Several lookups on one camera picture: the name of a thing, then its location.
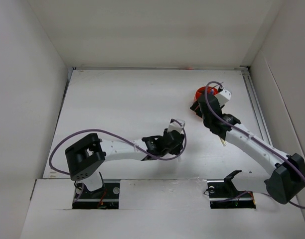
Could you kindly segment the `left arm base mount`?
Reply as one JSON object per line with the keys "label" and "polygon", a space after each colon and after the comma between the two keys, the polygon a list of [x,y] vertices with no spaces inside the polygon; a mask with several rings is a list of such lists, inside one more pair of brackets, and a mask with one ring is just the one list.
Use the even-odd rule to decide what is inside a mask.
{"label": "left arm base mount", "polygon": [[104,179],[97,191],[89,191],[82,182],[74,182],[72,209],[117,210],[119,208],[120,180]]}

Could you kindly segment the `yellow highlighter pen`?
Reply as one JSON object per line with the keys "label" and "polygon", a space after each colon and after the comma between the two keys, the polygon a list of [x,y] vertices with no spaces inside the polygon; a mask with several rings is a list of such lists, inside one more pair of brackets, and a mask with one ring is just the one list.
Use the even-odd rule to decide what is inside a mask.
{"label": "yellow highlighter pen", "polygon": [[221,143],[222,143],[222,145],[223,145],[224,147],[227,145],[226,141],[223,140],[222,138],[220,138],[220,141],[221,141]]}

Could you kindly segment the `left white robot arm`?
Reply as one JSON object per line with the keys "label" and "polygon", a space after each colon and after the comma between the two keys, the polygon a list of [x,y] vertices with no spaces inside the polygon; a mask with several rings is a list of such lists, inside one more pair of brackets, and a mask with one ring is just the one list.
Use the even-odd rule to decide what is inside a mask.
{"label": "left white robot arm", "polygon": [[69,175],[72,181],[82,182],[92,197],[104,193],[104,185],[99,167],[104,162],[117,160],[170,160],[180,156],[185,146],[185,130],[166,128],[163,135],[148,136],[128,141],[102,140],[96,133],[90,133],[65,150]]}

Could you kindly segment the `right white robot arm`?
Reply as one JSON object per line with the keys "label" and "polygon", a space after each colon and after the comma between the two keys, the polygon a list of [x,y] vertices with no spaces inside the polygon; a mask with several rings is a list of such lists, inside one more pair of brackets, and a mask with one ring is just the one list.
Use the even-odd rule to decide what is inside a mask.
{"label": "right white robot arm", "polygon": [[217,95],[196,98],[191,110],[202,117],[214,135],[238,147],[269,174],[264,181],[268,194],[278,203],[287,204],[305,188],[305,161],[297,153],[289,155],[273,148],[252,134],[239,119],[224,114]]}

